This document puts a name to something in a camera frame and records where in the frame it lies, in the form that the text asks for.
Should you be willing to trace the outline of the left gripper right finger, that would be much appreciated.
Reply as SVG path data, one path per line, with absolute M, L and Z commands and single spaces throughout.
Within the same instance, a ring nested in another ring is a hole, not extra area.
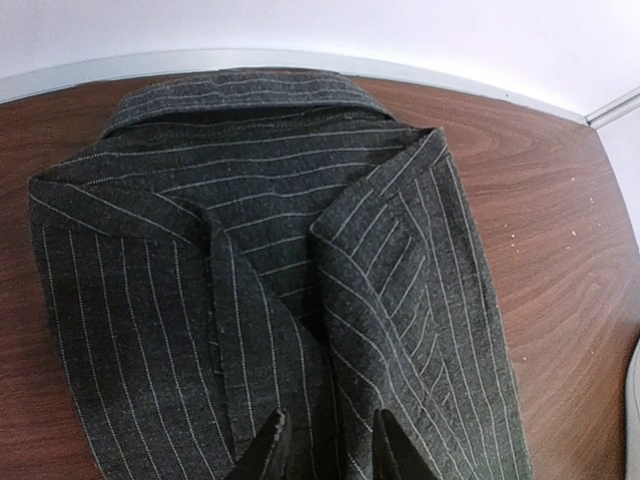
M 435 479 L 435 474 L 387 409 L 374 413 L 372 462 L 374 479 Z

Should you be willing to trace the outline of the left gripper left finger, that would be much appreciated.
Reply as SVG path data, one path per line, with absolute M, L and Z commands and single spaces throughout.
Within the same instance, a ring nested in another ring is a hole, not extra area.
M 225 480 L 282 480 L 286 478 L 292 438 L 291 419 L 274 410 Z

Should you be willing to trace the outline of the black pinstriped long sleeve shirt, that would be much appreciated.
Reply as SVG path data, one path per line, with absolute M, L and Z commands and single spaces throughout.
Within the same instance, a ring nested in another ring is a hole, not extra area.
M 374 479 L 392 412 L 435 479 L 533 468 L 447 140 L 349 79 L 127 95 L 29 183 L 47 322 L 100 473 L 222 479 L 276 409 L 285 479 Z

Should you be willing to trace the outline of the white plastic bin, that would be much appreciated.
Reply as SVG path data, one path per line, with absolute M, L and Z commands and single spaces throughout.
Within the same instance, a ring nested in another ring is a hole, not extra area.
M 640 480 L 640 341 L 629 362 L 625 384 L 626 480 Z

